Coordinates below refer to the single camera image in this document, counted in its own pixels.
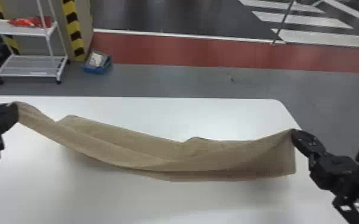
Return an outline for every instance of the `black and yellow striped pillar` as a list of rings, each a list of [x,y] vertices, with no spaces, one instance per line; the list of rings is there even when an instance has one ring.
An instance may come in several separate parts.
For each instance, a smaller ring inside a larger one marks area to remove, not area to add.
[[[1,4],[0,4],[0,19],[2,19],[2,20],[5,19]],[[14,54],[20,55],[20,48],[18,47],[17,40],[13,36],[4,35],[4,41],[5,41],[5,44],[7,44],[11,48],[11,50],[14,52]]]
[[[63,0],[63,11],[67,21],[67,31],[70,36],[71,47],[74,52],[75,61],[85,61],[85,48],[81,35],[81,25],[79,24],[74,0]]]

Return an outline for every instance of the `white table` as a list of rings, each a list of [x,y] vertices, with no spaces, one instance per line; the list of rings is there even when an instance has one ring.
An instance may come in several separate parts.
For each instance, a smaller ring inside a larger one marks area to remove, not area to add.
[[[299,128],[272,99],[0,97],[53,119],[76,114],[178,141],[256,139]],[[165,182],[120,172],[15,125],[0,160],[0,223],[346,224],[333,195],[296,155],[292,176],[251,182]]]

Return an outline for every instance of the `metal shelf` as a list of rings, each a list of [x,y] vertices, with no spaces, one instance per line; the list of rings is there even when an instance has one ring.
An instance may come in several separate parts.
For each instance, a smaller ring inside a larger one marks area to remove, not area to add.
[[[18,27],[7,23],[8,20],[0,20],[0,35],[13,35],[13,36],[51,36],[57,27],[57,22],[53,22],[50,28],[31,28],[31,27]]]
[[[56,77],[67,64],[67,56],[11,55],[0,68],[0,77]]]
[[[47,48],[49,50],[49,56],[21,56],[15,55],[11,47],[7,45],[11,55],[1,66],[0,77],[54,77],[57,84],[61,83],[61,74],[69,60],[67,54],[65,54],[65,56],[54,56],[51,48],[50,36],[55,30],[58,32],[64,52],[67,52],[67,49],[64,45],[63,35],[58,26],[57,17],[51,0],[47,0],[47,2],[50,7],[52,19],[54,20],[50,28],[17,27],[8,24],[8,20],[0,19],[0,35],[43,37],[46,39]],[[36,4],[38,5],[42,25],[45,27],[45,17],[41,0],[36,0]]]

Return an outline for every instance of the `floor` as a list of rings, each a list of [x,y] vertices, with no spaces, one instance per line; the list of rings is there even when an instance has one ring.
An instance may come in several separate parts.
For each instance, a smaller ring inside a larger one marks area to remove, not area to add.
[[[118,64],[92,75],[73,63],[62,85],[52,79],[5,80],[0,95],[274,98],[330,152],[355,156],[359,148],[359,74]]]
[[[94,26],[287,43],[359,47],[359,11],[335,0],[295,3],[277,37],[289,0],[117,0],[92,3]]]

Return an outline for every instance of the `towel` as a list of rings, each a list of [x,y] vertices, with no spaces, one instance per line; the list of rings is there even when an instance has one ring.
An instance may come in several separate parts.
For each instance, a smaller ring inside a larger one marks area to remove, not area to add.
[[[253,141],[178,142],[74,115],[56,122],[29,104],[15,103],[21,124],[123,172],[167,181],[245,181],[295,173],[290,130]]]

